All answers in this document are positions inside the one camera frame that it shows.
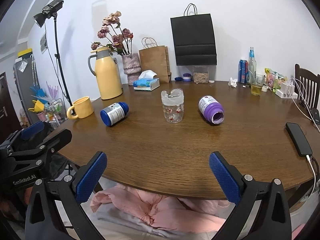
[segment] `lamp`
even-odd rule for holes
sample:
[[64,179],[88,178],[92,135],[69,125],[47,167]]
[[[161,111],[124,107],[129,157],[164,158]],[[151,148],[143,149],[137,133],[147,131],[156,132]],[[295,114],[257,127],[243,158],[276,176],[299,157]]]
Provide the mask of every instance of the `lamp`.
[[36,24],[41,28],[44,25],[44,22],[46,19],[50,19],[51,17],[53,17],[54,19],[54,36],[55,36],[55,40],[56,40],[56,49],[57,49],[57,54],[54,54],[55,57],[58,60],[58,65],[59,65],[59,69],[60,69],[60,73],[61,73],[61,78],[62,78],[62,82],[63,82],[63,86],[64,89],[66,91],[66,98],[70,104],[70,106],[72,106],[72,102],[70,99],[70,95],[67,89],[67,85],[66,85],[66,81],[64,79],[64,75],[63,75],[63,71],[62,71],[62,66],[61,66],[61,60],[60,60],[60,54],[59,54],[59,47],[58,47],[58,37],[57,37],[57,11],[60,10],[62,8],[63,5],[63,0],[53,0],[51,3],[49,3],[48,5],[46,5],[43,9],[41,13],[36,14],[33,19],[35,20]]

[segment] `transparent plastic container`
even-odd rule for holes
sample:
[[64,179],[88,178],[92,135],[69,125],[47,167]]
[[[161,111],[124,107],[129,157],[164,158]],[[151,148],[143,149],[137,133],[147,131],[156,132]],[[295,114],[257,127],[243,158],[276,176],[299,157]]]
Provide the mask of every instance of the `transparent plastic container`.
[[209,67],[208,66],[193,66],[193,82],[208,83]]
[[161,100],[166,121],[169,123],[180,122],[184,112],[182,89],[177,88],[172,91],[163,90],[161,92]]

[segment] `blue gripper pad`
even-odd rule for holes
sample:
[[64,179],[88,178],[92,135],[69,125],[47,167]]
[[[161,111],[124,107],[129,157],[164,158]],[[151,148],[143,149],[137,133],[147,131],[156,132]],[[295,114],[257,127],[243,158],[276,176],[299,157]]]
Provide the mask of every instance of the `blue gripper pad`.
[[101,152],[76,186],[75,199],[78,204],[88,201],[106,167],[107,155],[104,152]]
[[215,153],[210,154],[209,166],[228,201],[237,205],[241,199],[239,185]]
[[37,122],[33,125],[31,125],[30,127],[24,129],[21,132],[21,136],[20,138],[22,140],[28,140],[30,139],[32,136],[34,136],[35,134],[37,134],[38,132],[42,131],[44,129],[44,123],[43,122]]

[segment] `wooden table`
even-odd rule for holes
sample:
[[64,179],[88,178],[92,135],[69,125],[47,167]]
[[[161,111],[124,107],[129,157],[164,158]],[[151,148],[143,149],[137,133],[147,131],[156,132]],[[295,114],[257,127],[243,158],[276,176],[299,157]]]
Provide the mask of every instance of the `wooden table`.
[[[124,85],[121,96],[94,101],[91,116],[68,120],[56,130],[72,132],[71,143],[60,153],[85,165],[97,151],[103,151],[108,156],[105,178],[159,194],[199,199],[225,198],[208,165],[214,151],[256,180],[279,178],[286,190],[313,177],[306,159],[298,156],[285,123],[301,126],[318,160],[320,135],[291,99],[281,99],[271,91],[253,96],[248,87],[232,88],[227,82],[210,85],[171,82],[152,92]],[[184,117],[177,124],[166,122],[160,97],[162,90],[173,88],[184,92]],[[205,95],[222,104],[222,124],[209,124],[198,110],[198,101]],[[106,127],[100,110],[115,102],[126,102],[129,114]]]

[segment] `brown paper bag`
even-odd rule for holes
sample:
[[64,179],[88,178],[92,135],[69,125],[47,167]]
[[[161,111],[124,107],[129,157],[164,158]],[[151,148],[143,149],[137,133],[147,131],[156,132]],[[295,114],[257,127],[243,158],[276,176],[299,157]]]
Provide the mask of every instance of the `brown paper bag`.
[[[147,39],[152,39],[156,45],[154,46],[152,42],[154,47],[150,47],[150,44],[146,43]],[[139,50],[142,71],[152,70],[157,73],[155,77],[159,79],[160,83],[169,83],[171,72],[168,47],[158,46],[153,38],[148,37],[143,38],[141,43],[146,48]]]

